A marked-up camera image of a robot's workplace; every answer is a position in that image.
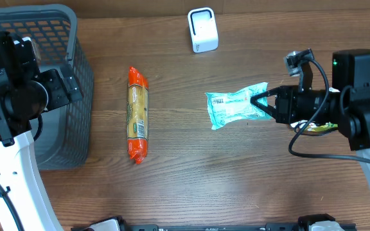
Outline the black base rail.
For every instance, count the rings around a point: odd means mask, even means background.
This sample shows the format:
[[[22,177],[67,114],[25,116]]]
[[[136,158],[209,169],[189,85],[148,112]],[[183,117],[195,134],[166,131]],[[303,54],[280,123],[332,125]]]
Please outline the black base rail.
[[[72,231],[81,230],[121,230],[121,231],[294,231],[294,230],[345,230],[357,231],[355,224],[339,224],[329,214],[314,214],[301,216],[293,223],[265,223],[264,225],[185,225],[159,226],[156,224],[130,225],[121,216],[71,228]]]

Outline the green jasmine tea pouch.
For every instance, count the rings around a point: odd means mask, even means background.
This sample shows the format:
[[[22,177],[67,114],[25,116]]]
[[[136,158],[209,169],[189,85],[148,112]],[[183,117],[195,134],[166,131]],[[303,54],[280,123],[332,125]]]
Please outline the green jasmine tea pouch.
[[[305,132],[328,132],[329,130],[337,129],[338,125],[333,123],[315,124],[310,123]]]

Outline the white floral cream tube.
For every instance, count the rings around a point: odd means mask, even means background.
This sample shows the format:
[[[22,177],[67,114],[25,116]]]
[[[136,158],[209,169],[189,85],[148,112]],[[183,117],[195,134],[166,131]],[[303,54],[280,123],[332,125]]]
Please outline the white floral cream tube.
[[[297,125],[299,125],[299,127],[302,128],[305,123],[306,123],[306,120],[302,120],[302,121],[299,121],[299,122],[294,122],[294,123],[290,124],[290,127],[295,128]]]

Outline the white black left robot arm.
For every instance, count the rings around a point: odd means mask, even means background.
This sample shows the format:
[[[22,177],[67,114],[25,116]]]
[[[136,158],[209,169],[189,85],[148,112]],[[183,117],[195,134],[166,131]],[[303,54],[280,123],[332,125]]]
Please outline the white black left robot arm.
[[[81,100],[70,74],[41,71],[33,42],[0,31],[0,224],[4,230],[60,230],[35,157],[31,120]]]

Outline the grey plastic shopping basket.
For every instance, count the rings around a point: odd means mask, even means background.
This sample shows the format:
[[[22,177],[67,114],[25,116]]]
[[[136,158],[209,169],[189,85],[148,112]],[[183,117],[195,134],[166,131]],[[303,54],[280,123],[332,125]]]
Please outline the grey plastic shopping basket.
[[[75,168],[88,157],[94,73],[77,28],[76,14],[62,4],[0,8],[0,31],[31,38],[41,56],[40,70],[56,69],[69,96],[77,97],[42,114],[42,133],[35,141],[40,170]]]

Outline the teal snack packet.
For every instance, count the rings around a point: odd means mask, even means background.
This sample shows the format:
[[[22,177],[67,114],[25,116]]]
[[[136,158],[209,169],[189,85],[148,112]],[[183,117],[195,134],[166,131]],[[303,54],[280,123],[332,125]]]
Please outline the teal snack packet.
[[[217,130],[227,123],[238,120],[270,119],[270,115],[251,103],[251,97],[264,93],[267,86],[267,82],[262,82],[234,93],[207,92],[207,112],[212,124],[211,129]]]

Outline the white barcode scanner stand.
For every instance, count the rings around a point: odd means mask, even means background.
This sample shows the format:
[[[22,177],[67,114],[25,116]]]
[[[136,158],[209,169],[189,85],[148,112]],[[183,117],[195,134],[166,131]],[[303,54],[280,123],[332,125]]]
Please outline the white barcode scanner stand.
[[[218,48],[218,30],[214,11],[209,7],[196,8],[188,13],[189,32],[194,53]]]

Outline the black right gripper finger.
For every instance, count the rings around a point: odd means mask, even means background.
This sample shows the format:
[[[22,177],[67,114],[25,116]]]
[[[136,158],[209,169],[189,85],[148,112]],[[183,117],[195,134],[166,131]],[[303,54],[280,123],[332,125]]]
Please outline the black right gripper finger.
[[[276,95],[278,92],[279,92],[279,89],[274,88],[274,89],[270,89],[270,90],[267,90],[265,92],[262,92],[260,94],[257,94],[255,96],[252,96],[251,97],[251,103],[255,103],[255,102],[257,102],[257,100],[259,100],[261,98],[267,98],[269,96]]]
[[[276,109],[270,105],[264,105],[260,103],[258,99],[251,99],[251,104],[255,107],[259,108],[261,111],[266,113],[268,116],[272,118],[276,118]]]

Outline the orange spaghetti pasta packet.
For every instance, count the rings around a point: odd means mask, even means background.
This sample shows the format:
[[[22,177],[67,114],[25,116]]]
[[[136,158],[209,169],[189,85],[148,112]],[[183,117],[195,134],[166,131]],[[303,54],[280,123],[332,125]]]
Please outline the orange spaghetti pasta packet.
[[[136,164],[142,163],[148,153],[148,80],[134,67],[128,73],[127,94],[128,155]]]

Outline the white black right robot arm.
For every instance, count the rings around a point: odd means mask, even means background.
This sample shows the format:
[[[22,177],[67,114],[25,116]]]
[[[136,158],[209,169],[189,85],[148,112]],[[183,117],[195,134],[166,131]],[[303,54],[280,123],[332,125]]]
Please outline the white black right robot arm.
[[[332,80],[315,60],[313,51],[293,51],[285,58],[297,85],[282,85],[251,97],[251,104],[273,117],[277,123],[305,120],[318,125],[333,123],[349,141],[355,155],[308,154],[292,149],[305,131],[295,131],[290,154],[303,158],[352,160],[360,163],[370,190],[370,49],[337,51],[332,56]]]

